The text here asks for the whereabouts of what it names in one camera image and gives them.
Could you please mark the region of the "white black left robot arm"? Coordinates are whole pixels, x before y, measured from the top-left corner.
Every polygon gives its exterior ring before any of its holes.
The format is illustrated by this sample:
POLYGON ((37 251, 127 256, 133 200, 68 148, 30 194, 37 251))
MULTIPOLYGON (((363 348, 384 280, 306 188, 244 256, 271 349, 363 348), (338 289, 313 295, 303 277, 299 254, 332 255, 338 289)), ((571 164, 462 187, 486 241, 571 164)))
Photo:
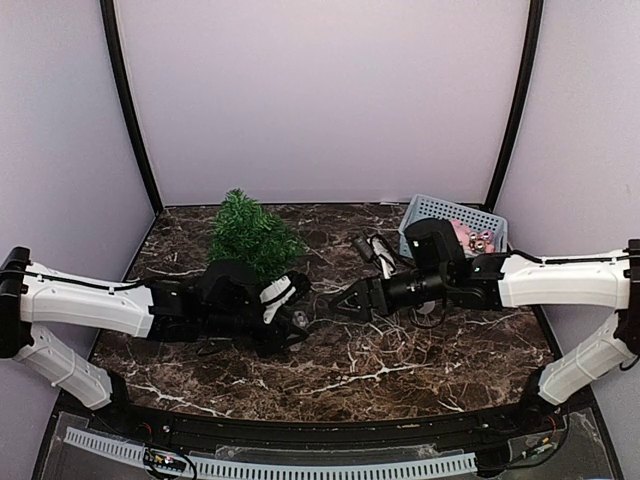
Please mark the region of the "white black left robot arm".
POLYGON ((50 323, 80 325, 164 343, 205 337, 248 338, 262 355, 305 340, 289 307, 311 289, 296 271, 260 283, 247 265, 214 261, 199 276, 113 283, 64 274, 35 263, 25 247, 1 264, 1 356, 23 363, 84 407, 101 411, 120 436, 141 427, 124 380, 89 363, 49 329, 50 323))

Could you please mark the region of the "clear battery box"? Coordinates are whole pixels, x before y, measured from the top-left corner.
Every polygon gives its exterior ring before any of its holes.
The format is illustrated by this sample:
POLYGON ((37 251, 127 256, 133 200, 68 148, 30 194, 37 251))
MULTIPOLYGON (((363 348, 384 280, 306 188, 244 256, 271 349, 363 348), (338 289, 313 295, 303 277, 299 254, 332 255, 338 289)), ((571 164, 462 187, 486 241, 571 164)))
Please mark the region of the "clear battery box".
POLYGON ((293 343, 290 346, 290 350, 292 352, 296 352, 300 350, 301 344, 305 342, 309 337, 309 332, 307 331, 309 320, 304 311, 294 312, 292 317, 292 325, 293 325, 293 330, 292 330, 293 343))

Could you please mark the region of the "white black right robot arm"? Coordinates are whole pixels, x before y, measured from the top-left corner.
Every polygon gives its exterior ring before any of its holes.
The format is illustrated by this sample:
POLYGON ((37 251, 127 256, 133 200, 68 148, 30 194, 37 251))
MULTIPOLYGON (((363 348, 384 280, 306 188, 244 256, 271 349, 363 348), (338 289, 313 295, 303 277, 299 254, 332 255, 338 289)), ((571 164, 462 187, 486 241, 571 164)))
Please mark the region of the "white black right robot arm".
POLYGON ((596 256, 535 257, 520 250, 463 253, 453 226, 423 219, 405 231, 414 269, 369 277, 335 296, 330 308, 368 322, 404 307, 441 300, 459 308, 500 310, 531 305, 609 307, 603 325, 559 360, 534 373, 510 413, 521 434, 534 432, 574 393, 639 354, 639 242, 596 256))

